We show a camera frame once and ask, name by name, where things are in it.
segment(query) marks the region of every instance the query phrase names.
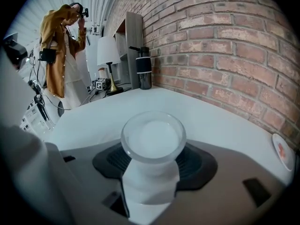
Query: black mat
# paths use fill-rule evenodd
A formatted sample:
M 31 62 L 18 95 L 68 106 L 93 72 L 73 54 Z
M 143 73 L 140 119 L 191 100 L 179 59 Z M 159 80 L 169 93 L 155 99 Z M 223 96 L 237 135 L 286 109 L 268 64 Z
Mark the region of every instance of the black mat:
M 131 158 L 125 153 L 121 143 L 118 143 L 93 158 L 95 169 L 104 177 L 120 179 L 126 171 Z M 176 158 L 180 181 L 177 191 L 198 190 L 208 183 L 216 174 L 218 164 L 215 158 L 188 143 Z

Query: black thermos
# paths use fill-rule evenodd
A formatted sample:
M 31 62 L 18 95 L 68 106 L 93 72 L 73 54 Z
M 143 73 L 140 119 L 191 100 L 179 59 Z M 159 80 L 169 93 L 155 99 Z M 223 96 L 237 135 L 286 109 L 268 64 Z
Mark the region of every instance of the black thermos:
M 151 59 L 149 56 L 148 47 L 129 47 L 134 49 L 138 53 L 138 58 L 136 59 L 136 72 L 139 76 L 140 89 L 147 90 L 152 87 L 152 66 Z

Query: brown jacket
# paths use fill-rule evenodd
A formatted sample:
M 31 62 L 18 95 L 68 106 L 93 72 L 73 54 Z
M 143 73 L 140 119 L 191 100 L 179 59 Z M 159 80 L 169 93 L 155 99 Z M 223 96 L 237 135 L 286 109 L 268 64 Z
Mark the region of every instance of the brown jacket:
M 66 45 L 64 39 L 64 29 L 61 25 L 64 19 L 76 18 L 79 13 L 74 12 L 69 5 L 63 5 L 59 10 L 49 11 L 43 18 L 41 24 L 41 51 L 48 46 L 51 41 L 57 42 L 57 46 L 51 46 L 56 49 L 56 59 L 53 64 L 47 64 L 46 81 L 48 90 L 60 97 L 64 98 L 64 77 L 65 77 L 65 59 L 66 59 Z M 78 31 L 78 40 L 69 37 L 70 53 L 75 58 L 77 52 L 85 48 L 86 29 Z

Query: white lampshade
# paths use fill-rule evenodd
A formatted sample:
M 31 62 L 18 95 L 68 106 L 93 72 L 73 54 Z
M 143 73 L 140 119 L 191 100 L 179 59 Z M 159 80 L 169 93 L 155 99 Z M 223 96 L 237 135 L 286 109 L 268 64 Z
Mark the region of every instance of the white lampshade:
M 112 64 L 121 62 L 114 37 L 99 38 L 97 55 L 98 66 L 101 66 L 107 62 L 112 62 Z

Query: white ceiling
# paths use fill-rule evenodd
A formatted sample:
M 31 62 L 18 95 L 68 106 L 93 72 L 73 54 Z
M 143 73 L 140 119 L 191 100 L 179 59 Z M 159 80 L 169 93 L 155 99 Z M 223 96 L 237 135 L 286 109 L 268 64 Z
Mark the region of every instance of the white ceiling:
M 28 53 L 33 49 L 40 37 L 39 27 L 44 15 L 63 4 L 79 2 L 89 9 L 89 17 L 85 18 L 87 29 L 98 35 L 100 27 L 110 12 L 114 0 L 27 0 L 7 31 L 7 35 L 18 32 L 18 43 L 25 46 Z M 77 37 L 78 25 L 69 27 L 73 36 Z

